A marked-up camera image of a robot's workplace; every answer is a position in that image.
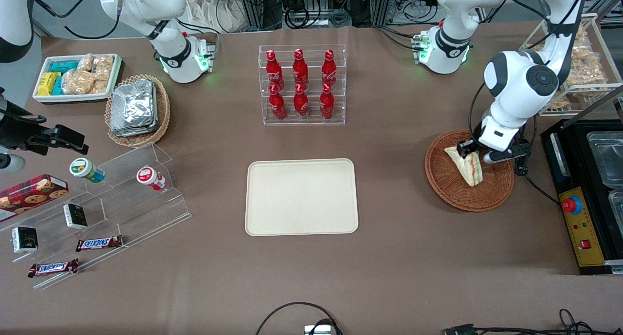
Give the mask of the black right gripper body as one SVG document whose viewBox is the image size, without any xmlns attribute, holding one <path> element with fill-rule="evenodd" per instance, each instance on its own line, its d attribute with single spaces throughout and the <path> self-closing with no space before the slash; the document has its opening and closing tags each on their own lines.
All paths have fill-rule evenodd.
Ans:
<svg viewBox="0 0 623 335">
<path fill-rule="evenodd" d="M 43 133 L 41 124 L 47 121 L 42 115 L 34 115 L 4 97 L 5 89 L 0 89 L 0 144 L 9 150 L 27 151 L 27 138 Z"/>
</svg>

